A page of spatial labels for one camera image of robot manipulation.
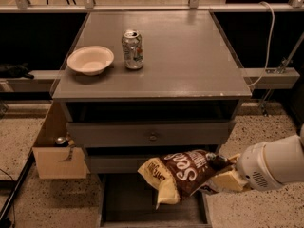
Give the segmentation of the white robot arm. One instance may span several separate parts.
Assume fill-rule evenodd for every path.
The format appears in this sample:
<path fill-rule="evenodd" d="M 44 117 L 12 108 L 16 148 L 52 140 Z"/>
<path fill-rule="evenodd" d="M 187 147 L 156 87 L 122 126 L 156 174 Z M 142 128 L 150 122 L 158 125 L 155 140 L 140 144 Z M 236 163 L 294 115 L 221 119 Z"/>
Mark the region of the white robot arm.
<path fill-rule="evenodd" d="M 215 175 L 211 182 L 219 191 L 276 190 L 304 181 L 304 125 L 299 135 L 261 142 L 237 155 L 232 169 Z"/>

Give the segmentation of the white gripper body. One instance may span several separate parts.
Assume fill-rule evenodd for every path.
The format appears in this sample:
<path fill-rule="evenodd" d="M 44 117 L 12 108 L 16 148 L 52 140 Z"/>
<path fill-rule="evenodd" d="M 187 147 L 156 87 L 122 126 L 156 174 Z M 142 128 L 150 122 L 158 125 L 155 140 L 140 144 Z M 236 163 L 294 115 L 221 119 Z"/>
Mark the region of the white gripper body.
<path fill-rule="evenodd" d="M 268 169 L 265 157 L 266 142 L 249 146 L 237 159 L 236 169 L 257 191 L 277 190 L 283 186 Z"/>

